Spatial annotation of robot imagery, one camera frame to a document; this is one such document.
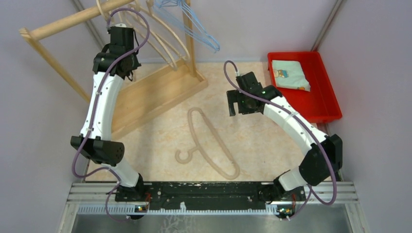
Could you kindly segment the beige plastic hanger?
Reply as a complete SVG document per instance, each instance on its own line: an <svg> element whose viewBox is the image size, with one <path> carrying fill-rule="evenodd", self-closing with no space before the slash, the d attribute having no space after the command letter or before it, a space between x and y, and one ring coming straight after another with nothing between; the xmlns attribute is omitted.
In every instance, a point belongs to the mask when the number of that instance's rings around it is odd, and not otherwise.
<svg viewBox="0 0 412 233"><path fill-rule="evenodd" d="M148 7L147 8L143 8L140 4L140 1L135 0L132 3L127 4L127 6L139 13L143 13L145 14L147 17L150 17L152 20L154 20L149 13ZM178 62L179 61L183 61L183 58L180 58L179 55L176 54L176 52L180 51L175 48L167 39L165 39L164 37L162 37L159 33L154 31L154 28L152 26L148 27L143 19L139 16L137 16L134 13L130 13L129 17L131 17L135 22L131 23L128 20L128 17L126 16L125 13L122 14L123 16L120 18L120 20L122 22L125 22L128 26L132 27L136 33L138 33L142 38L145 38L146 36L140 32L137 29L137 25L145 28L149 34L150 34L150 38L151 40L148 41L149 45L162 57L162 59L174 70L177 71L178 70Z"/></svg>
<svg viewBox="0 0 412 233"><path fill-rule="evenodd" d="M161 20L159 17L157 17L154 13L153 13L153 9L154 9L154 1L153 0L147 0L146 1L146 5L148 7L150 16L160 25L162 25L166 30L169 31L169 33L171 35L173 35L176 39L176 41L180 44L180 46L184 49L186 56L181 55L179 52L176 52L177 55L179 55L180 58L183 58L183 60L188 63L191 61L191 56L190 53L187 49L187 47L184 45L183 41L180 39L180 37L174 32L174 30L172 30L163 20Z"/></svg>
<svg viewBox="0 0 412 233"><path fill-rule="evenodd" d="M201 135L196 132L195 122L193 115L197 113L203 120L204 125L207 127L211 136L207 139L201 138ZM181 156L181 150L177 149L174 158L177 163L185 165L192 161L194 154L199 153L206 163L215 170L221 177L226 180L235 180L240 176L240 166L232 155L224 140L220 137L217 129L213 126L212 122L199 107L192 107L187 112L187 121L189 132L194 143L194 147L187 150L186 157ZM228 163L232 166L231 171L225 170L222 165L217 163L211 156L212 152L221 152L227 159Z"/></svg>
<svg viewBox="0 0 412 233"><path fill-rule="evenodd" d="M101 16L105 19L105 21L108 22L109 20L111 20L111 16L110 16L111 11L105 11L102 8L102 4L101 4L100 0L95 0L95 2L96 2L96 6L97 6Z"/></svg>

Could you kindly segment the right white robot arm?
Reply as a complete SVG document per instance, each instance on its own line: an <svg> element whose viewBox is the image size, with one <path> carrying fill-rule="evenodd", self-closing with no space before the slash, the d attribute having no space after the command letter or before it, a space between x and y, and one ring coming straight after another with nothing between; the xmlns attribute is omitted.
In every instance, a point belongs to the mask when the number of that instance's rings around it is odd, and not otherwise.
<svg viewBox="0 0 412 233"><path fill-rule="evenodd" d="M273 85L263 87L253 72L236 77L238 88L227 91L229 115L261 113L280 126L304 154L301 164L274 179L274 195L286 200L293 189L317 186L343 166L343 142L313 127Z"/></svg>

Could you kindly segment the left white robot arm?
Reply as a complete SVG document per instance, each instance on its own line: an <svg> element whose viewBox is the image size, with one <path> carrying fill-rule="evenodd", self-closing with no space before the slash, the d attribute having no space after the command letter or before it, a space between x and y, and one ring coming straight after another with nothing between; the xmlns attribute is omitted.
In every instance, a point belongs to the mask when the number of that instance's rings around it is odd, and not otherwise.
<svg viewBox="0 0 412 233"><path fill-rule="evenodd" d="M93 92L85 123L70 144L100 169L114 173L119 180L116 201L143 200L143 177L124 157L125 146L112 140L112 121L117 97L124 80L133 75L138 62L134 29L119 23L109 27L110 42L93 61Z"/></svg>

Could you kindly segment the folded light green cloth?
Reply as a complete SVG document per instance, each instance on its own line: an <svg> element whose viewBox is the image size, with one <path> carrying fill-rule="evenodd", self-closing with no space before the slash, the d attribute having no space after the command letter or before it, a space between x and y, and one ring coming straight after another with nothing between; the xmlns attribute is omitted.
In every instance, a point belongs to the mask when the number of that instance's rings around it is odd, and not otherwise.
<svg viewBox="0 0 412 233"><path fill-rule="evenodd" d="M310 84L299 61L272 60L272 69L277 87L310 91Z"/></svg>

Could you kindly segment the red plastic bin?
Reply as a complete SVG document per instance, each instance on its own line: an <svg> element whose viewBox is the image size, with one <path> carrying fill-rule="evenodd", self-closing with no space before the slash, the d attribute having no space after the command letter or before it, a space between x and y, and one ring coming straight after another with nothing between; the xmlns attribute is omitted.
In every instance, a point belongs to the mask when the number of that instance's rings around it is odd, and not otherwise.
<svg viewBox="0 0 412 233"><path fill-rule="evenodd" d="M332 84L327 74L321 55L316 51L270 52L267 54L268 71L275 84L272 61L298 61L305 78L310 84L310 91L280 88L290 105L310 123L330 123L342 118L342 112L336 99Z"/></svg>

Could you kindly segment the wooden clothes rack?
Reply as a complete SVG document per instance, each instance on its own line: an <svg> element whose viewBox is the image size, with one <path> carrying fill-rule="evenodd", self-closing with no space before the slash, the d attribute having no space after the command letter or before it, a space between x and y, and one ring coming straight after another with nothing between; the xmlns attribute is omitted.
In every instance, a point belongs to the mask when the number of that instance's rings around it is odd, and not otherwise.
<svg viewBox="0 0 412 233"><path fill-rule="evenodd" d="M108 0L102 3L102 8L111 11L127 4L129 4L128 0ZM26 28L19 30L24 40L86 102L90 101L90 95L40 43L40 40L100 15L97 6L93 6L33 31ZM186 41L183 43L190 53L190 62L179 61L177 71L169 65L164 66L120 91L112 123L114 139L127 135L208 86L206 78L196 69L193 38L186 35Z"/></svg>

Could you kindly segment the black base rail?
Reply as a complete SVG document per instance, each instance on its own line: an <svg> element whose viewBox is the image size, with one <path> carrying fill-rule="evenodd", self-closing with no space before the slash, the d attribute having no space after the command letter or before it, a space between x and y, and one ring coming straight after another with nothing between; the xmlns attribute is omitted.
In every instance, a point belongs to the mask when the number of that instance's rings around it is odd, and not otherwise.
<svg viewBox="0 0 412 233"><path fill-rule="evenodd" d="M291 206L307 197L303 187L283 191L273 182L150 182L119 186L113 193L116 202L142 202L153 211L264 210L277 201Z"/></svg>

